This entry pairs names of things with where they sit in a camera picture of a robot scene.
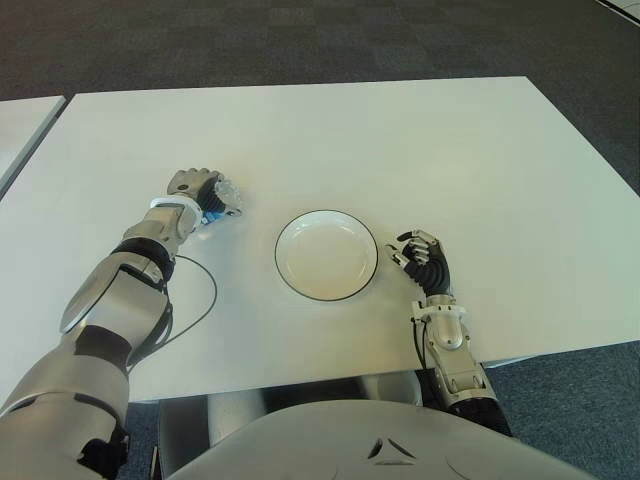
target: white table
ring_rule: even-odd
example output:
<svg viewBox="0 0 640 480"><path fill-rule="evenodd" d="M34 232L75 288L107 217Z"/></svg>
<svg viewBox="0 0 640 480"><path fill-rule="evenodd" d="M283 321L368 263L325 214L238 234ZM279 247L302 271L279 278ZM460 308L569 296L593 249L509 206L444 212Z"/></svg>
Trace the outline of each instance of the white table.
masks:
<svg viewBox="0 0 640 480"><path fill-rule="evenodd" d="M0 102L0 192L63 104L61 96Z"/></svg>
<svg viewBox="0 0 640 480"><path fill-rule="evenodd" d="M436 234L479 360L640 337L640 199L526 78L83 94L0 204L0 396L57 343L93 266L191 166L233 179L245 215L184 245L215 274L218 304L136 367L132 400L418 366L420 292L386 258L340 302L281 280L278 233L313 209L351 213L379 247L414 227ZM210 285L179 261L170 294L178 331Z"/></svg>
<svg viewBox="0 0 640 480"><path fill-rule="evenodd" d="M607 0L609 3L624 10L632 17L640 20L640 2L637 0Z"/></svg>

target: black cable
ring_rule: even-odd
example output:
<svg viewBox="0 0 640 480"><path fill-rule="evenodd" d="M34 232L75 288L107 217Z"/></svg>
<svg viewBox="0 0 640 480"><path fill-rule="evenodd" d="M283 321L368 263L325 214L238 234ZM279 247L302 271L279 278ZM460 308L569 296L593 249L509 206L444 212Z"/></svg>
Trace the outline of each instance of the black cable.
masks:
<svg viewBox="0 0 640 480"><path fill-rule="evenodd" d="M427 369L427 345L425 343L425 339L427 338L427 324L423 320L422 321L422 361L424 364L424 369Z"/></svg>
<svg viewBox="0 0 640 480"><path fill-rule="evenodd" d="M420 345L418 345L418 327L416 325L417 322L411 319L411 323L413 323L413 345L416 347L416 353L418 354L418 360L420 360L420 365L422 365L423 369L426 369L427 364L424 358L424 347L421 352Z"/></svg>
<svg viewBox="0 0 640 480"><path fill-rule="evenodd" d="M195 327L198 323L200 323L207 315L209 315L209 313L211 312L211 310L213 310L213 307L216 305L216 302L218 301L218 284L216 282L215 277L213 276L213 274L207 269L207 267L205 267L204 265L202 265L201 263L197 262L196 260L194 260L193 258L189 258L189 257L185 257L184 255L176 255L176 258L182 258L183 260L187 260L191 263L193 263L194 265L200 267L209 277L209 279L211 280L211 283L213 284L213 287L215 289L215 294L213 296L213 299L211 300L211 304L209 305L209 307L205 310L205 312L200 315L194 322L192 322L188 327L184 328L183 330L181 330L180 332L176 333L173 337L168 338L169 335L171 334L171 330L173 329L173 315L171 315L169 317L169 321L167 323L167 328L165 329L165 334L162 338L162 340L158 343L156 343L155 345L153 345L150 349L149 352L147 352L146 354L142 355L140 360L142 360L143 358L148 357L149 355L157 352L158 350L166 347L168 344L170 344L171 342L173 342L174 340L177 340L178 338L180 338L182 335L184 335L185 333L187 333L189 330L191 330L193 327ZM167 298L169 297L169 291L167 290L166 286L163 289L165 295L167 295ZM131 373L131 370L133 370L133 368L140 362L140 360L138 360L137 362L135 362L134 364L132 364L129 369L127 370L127 373Z"/></svg>
<svg viewBox="0 0 640 480"><path fill-rule="evenodd" d="M209 313L211 312L211 310L213 310L213 307L215 307L216 302L218 301L218 284L216 283L216 279L214 278L213 274L207 270L207 267L205 267L204 265L202 265L201 263L195 261L193 258L189 258L189 257L185 257L184 255L176 255L176 258L182 258L183 260L188 260L189 262L193 263L194 265L200 267L209 277L209 279L211 280L211 283L213 284L213 287L215 288L215 294L213 296L213 299L211 300L211 304L209 305L209 308L207 308L205 310L205 312L200 315L193 323L191 323L188 327L184 328L183 330L181 330L179 333L175 334L173 337L171 337L170 339L168 339L166 342L158 345L157 348L155 348L153 350L153 352L157 352L158 350L160 350L163 347L166 347L168 344L170 344L171 342L173 342L174 340L177 340L178 338L180 338L182 335L184 335L185 333L187 333L189 330L191 330L193 327L195 327L198 323L200 323L200 321L202 321L207 315L209 315Z"/></svg>

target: plate rim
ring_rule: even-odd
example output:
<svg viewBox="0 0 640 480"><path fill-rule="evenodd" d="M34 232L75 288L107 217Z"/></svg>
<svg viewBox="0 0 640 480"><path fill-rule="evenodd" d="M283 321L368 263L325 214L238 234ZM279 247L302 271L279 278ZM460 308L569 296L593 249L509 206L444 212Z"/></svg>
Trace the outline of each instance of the plate rim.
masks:
<svg viewBox="0 0 640 480"><path fill-rule="evenodd" d="M371 237L371 240L373 240L373 246L375 247L375 251L376 251L376 261L375 261L375 265L373 266L373 271L371 272L371 275L369 276L369 278L367 279L367 281L355 292L346 295L344 297L340 297L340 298L332 298L332 299L324 299L324 298L316 298L316 297L312 297L310 295L307 295L306 293L302 293L301 291L299 291L297 288L295 288L293 285L291 285L289 282L287 282L287 279L284 278L284 275L282 274L282 272L280 271L280 266L278 265L278 256L277 256L277 251L278 251L278 244L280 243L280 238L282 238L282 234L284 233L284 231L287 229L287 227L289 225L291 225L293 222L295 222L297 219L304 217L305 215L309 215L310 213L315 213L315 212L334 212L334 213L340 213L342 215L346 215L347 217L351 217L353 218L356 222L358 222L360 225L362 225L364 227L364 229L369 233L369 236ZM342 210L335 210L335 209L327 209L327 208L318 208L315 210L309 210L306 211L304 213L301 213L300 215L297 215L296 217L292 218L291 220L289 220L289 222L287 222L285 224L284 227L282 227L282 229L280 230L280 233L278 233L278 237L276 238L276 243L273 246L273 262L276 264L276 270L278 270L278 274L280 275L280 278L282 279L282 281L294 292L296 292L298 295L302 295L303 297L306 297L310 300L315 300L317 302L339 302L340 300L346 300L347 298L351 298L354 295L357 295L358 293L360 293L362 290L364 290L367 285L369 285L371 283L371 280L373 280L373 277L375 276L376 272L378 271L378 263L379 263L379 253L378 253L378 244L376 242L376 237L373 236L373 233L371 232L371 230L369 230L369 227L367 227L364 222L361 222L360 219L354 217L353 215L351 215L350 213L347 212L343 212Z"/></svg>

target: white plate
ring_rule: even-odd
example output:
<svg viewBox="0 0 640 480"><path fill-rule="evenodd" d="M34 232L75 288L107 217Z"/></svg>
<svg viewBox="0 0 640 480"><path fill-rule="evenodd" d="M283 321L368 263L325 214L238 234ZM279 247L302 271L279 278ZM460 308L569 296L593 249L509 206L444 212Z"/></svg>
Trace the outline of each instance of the white plate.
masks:
<svg viewBox="0 0 640 480"><path fill-rule="evenodd" d="M346 213L318 210L292 220L276 242L276 266L296 292L341 300L362 290L378 265L371 232Z"/></svg>

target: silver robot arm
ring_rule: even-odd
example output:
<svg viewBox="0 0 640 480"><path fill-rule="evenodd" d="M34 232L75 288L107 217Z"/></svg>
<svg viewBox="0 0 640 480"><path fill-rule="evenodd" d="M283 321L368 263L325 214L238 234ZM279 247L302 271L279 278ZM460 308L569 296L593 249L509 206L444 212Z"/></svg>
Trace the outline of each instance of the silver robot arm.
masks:
<svg viewBox="0 0 640 480"><path fill-rule="evenodd" d="M442 245L422 230L406 232L397 240L407 243L402 251L387 245L389 256L420 285L427 297L425 302L412 303L411 322L416 352L440 408L511 436L489 378L471 354L471 336L462 322L466 309L456 303L451 293L449 266ZM427 351L435 363L433 369L427 369L424 358Z"/></svg>
<svg viewBox="0 0 640 480"><path fill-rule="evenodd" d="M60 344L0 409L3 478L115 478L128 446L127 368L168 331L178 247L203 217L239 213L218 195L225 182L207 169L179 171L80 287Z"/></svg>

